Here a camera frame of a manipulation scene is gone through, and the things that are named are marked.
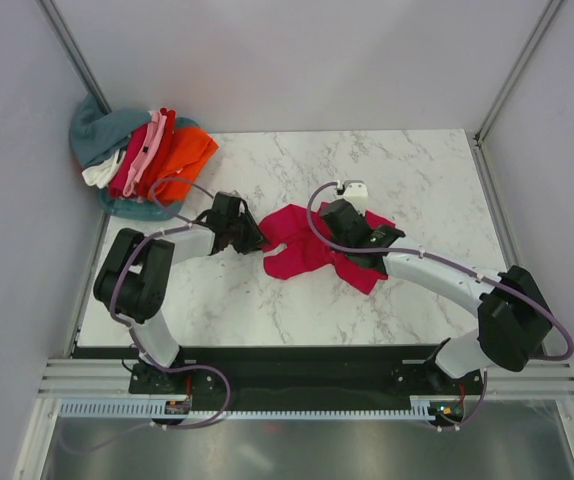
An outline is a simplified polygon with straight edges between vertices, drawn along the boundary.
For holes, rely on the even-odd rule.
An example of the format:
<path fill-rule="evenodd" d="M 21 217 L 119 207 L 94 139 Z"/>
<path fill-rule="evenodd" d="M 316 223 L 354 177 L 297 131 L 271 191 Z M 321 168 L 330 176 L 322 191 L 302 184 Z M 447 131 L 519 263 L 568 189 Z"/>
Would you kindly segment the magenta t shirt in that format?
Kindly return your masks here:
<path fill-rule="evenodd" d="M 388 279 L 386 274 L 360 268 L 318 239 L 309 227 L 305 207 L 289 204 L 266 216 L 259 227 L 268 240 L 262 248 L 264 271 L 272 278 L 288 280 L 331 266 L 341 280 L 364 295 Z"/>

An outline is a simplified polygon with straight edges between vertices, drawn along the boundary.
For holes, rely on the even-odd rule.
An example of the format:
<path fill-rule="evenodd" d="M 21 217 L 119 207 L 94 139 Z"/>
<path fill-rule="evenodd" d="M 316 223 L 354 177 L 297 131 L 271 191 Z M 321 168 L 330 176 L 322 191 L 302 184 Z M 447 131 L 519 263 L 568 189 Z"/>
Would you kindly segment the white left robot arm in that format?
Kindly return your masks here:
<path fill-rule="evenodd" d="M 247 255 L 268 245 L 247 202 L 218 192 L 209 209 L 195 219 L 184 218 L 179 227 L 151 234 L 119 230 L 97 274 L 93 296 L 128 330 L 141 360 L 154 367 L 152 382 L 165 393 L 175 393 L 185 385 L 187 371 L 176 363 L 181 347 L 162 314 L 172 267 L 229 247 Z"/>

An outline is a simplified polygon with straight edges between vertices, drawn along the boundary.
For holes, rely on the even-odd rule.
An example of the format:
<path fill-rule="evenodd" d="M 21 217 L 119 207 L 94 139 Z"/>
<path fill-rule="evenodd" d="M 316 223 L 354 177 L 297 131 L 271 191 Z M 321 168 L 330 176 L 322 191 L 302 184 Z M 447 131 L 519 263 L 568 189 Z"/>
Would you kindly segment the grey blue t shirt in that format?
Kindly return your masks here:
<path fill-rule="evenodd" d="M 82 169 L 99 165 L 123 148 L 128 137 L 149 124 L 151 113 L 138 108 L 122 108 L 105 114 L 88 94 L 76 107 L 68 137 L 73 154 Z"/>

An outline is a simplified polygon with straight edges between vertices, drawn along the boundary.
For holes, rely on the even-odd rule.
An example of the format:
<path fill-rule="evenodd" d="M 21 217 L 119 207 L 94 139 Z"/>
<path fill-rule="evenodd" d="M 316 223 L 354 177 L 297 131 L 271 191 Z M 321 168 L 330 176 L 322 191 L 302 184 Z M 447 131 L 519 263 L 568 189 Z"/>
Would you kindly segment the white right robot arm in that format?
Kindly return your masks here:
<path fill-rule="evenodd" d="M 477 318 L 475 330 L 443 341 L 426 361 L 425 381 L 436 393 L 448 393 L 461 377 L 490 366 L 522 371 L 552 328 L 533 277 L 521 267 L 495 273 L 441 262 L 403 231 L 371 227 L 346 200 L 323 205 L 318 215 L 331 241 L 359 268 L 412 282 Z"/>

